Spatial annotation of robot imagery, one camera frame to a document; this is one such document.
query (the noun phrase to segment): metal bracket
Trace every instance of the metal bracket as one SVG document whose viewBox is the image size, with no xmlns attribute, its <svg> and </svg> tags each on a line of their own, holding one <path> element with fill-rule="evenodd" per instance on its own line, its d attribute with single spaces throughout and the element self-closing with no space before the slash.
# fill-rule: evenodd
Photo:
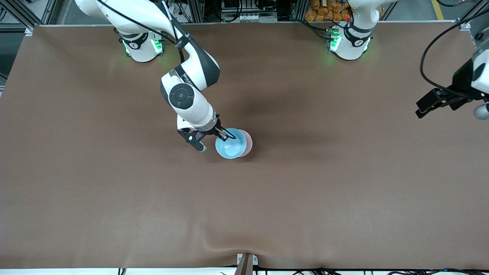
<svg viewBox="0 0 489 275">
<path fill-rule="evenodd" d="M 459 26 L 460 31 L 470 31 L 470 22 L 467 22 L 465 24 L 462 24 Z"/>
<path fill-rule="evenodd" d="M 253 255 L 253 254 L 250 254 L 250 256 L 253 257 L 253 265 L 258 265 L 258 257 Z M 243 257 L 243 254 L 238 254 L 238 256 L 236 257 L 236 264 L 239 265 L 240 262 L 241 262 L 241 258 Z"/>
<path fill-rule="evenodd" d="M 252 254 L 238 254 L 238 267 L 234 275 L 252 275 L 253 266 L 258 265 L 258 257 Z"/>
</svg>

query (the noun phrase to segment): green led light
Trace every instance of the green led light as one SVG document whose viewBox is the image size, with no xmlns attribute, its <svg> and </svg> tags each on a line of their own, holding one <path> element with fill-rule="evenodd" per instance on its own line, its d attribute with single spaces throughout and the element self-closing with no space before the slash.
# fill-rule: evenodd
<svg viewBox="0 0 489 275">
<path fill-rule="evenodd" d="M 338 45 L 341 42 L 341 35 L 336 35 L 335 39 L 331 41 L 331 50 L 336 51 L 338 49 Z"/>
<path fill-rule="evenodd" d="M 158 41 L 158 40 L 155 41 L 155 40 L 151 39 L 151 44 L 153 44 L 153 48 L 155 48 L 155 51 L 157 53 L 161 52 L 161 42 L 160 41 Z"/>
<path fill-rule="evenodd" d="M 368 43 L 370 42 L 370 37 L 369 39 L 367 39 L 367 41 L 365 42 L 365 48 L 363 48 L 363 51 L 366 51 L 368 49 Z"/>
<path fill-rule="evenodd" d="M 127 48 L 126 42 L 123 40 L 122 44 L 124 45 L 124 48 L 126 48 L 126 53 L 129 54 L 129 49 Z"/>
</svg>

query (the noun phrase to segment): metal frame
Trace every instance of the metal frame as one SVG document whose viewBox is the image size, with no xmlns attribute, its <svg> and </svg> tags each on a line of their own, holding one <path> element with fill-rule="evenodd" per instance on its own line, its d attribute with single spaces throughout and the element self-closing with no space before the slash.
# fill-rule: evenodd
<svg viewBox="0 0 489 275">
<path fill-rule="evenodd" d="M 396 1 L 396 2 L 393 2 L 393 3 L 390 3 L 389 6 L 385 9 L 384 11 L 384 16 L 382 17 L 382 21 L 386 21 L 387 18 L 389 17 L 389 15 L 391 15 L 391 12 L 394 10 L 394 8 L 396 7 L 397 3 L 399 1 Z"/>
<path fill-rule="evenodd" d="M 0 0 L 0 5 L 19 23 L 0 23 L 0 32 L 32 31 L 34 26 L 48 24 L 57 0 L 48 0 L 46 9 L 41 18 L 37 17 L 26 5 L 19 0 Z"/>
<path fill-rule="evenodd" d="M 458 19 L 458 21 L 460 22 L 461 20 L 464 20 L 468 17 L 477 15 L 482 10 L 487 9 L 487 8 L 489 8 L 488 0 L 479 0 L 470 10 L 468 10 L 464 15 L 462 15 L 462 17 L 460 17 Z M 470 34 L 472 35 L 473 38 L 478 33 L 483 34 L 483 38 L 481 40 L 473 39 L 474 45 L 476 47 L 480 46 L 489 37 L 489 14 L 484 14 L 484 15 L 481 15 L 481 16 L 471 20 L 468 23 L 468 26 L 466 26 L 466 28 L 468 28 L 468 30 L 470 31 Z"/>
<path fill-rule="evenodd" d="M 297 0 L 290 15 L 290 19 L 300 19 L 304 20 L 304 16 L 306 15 L 306 11 L 309 8 L 308 0 Z"/>
<path fill-rule="evenodd" d="M 260 23 L 272 23 L 277 22 L 277 8 L 270 10 L 263 10 L 259 8 L 255 2 L 256 0 L 240 0 L 242 5 L 241 16 L 236 19 L 235 23 L 246 23 L 247 19 L 244 16 L 255 15 Z M 236 7 L 225 7 L 224 2 L 221 1 L 221 16 L 222 18 L 232 18 L 236 14 Z"/>
<path fill-rule="evenodd" d="M 194 23 L 204 22 L 205 3 L 202 0 L 188 0 L 190 14 Z"/>
</svg>

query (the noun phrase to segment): yellow floor line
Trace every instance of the yellow floor line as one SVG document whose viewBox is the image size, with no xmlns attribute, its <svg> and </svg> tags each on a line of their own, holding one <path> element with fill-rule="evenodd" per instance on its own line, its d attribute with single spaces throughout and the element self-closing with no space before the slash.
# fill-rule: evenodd
<svg viewBox="0 0 489 275">
<path fill-rule="evenodd" d="M 436 0 L 431 0 L 431 3 L 433 4 L 433 8 L 435 9 L 436 18 L 438 20 L 444 20 L 442 9 L 440 9 L 440 4 L 438 4 L 438 2 L 436 2 Z"/>
</svg>

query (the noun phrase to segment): floor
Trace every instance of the floor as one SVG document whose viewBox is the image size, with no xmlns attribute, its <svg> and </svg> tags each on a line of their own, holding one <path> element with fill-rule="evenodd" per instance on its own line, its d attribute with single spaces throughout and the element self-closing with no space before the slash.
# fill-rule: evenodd
<svg viewBox="0 0 489 275">
<path fill-rule="evenodd" d="M 32 5 L 39 5 L 46 0 L 36 0 Z M 61 0 L 63 8 L 60 14 L 54 18 L 54 21 L 61 24 L 75 25 L 92 25 L 92 24 L 109 24 L 107 21 L 97 18 L 92 18 L 82 13 L 74 0 Z M 443 0 L 445 3 L 455 3 L 455 0 Z M 426 20 L 455 20 L 469 10 L 473 3 L 457 6 L 455 8 L 440 7 L 441 13 L 435 12 L 437 6 L 435 0 L 402 0 L 399 1 L 392 13 L 388 17 L 388 21 L 426 21 Z M 12 18 L 6 15 L 1 23 L 10 23 Z M 17 50 L 22 41 L 22 33 L 1 33 L 0 31 L 0 72 L 8 75 L 14 62 Z"/>
</svg>

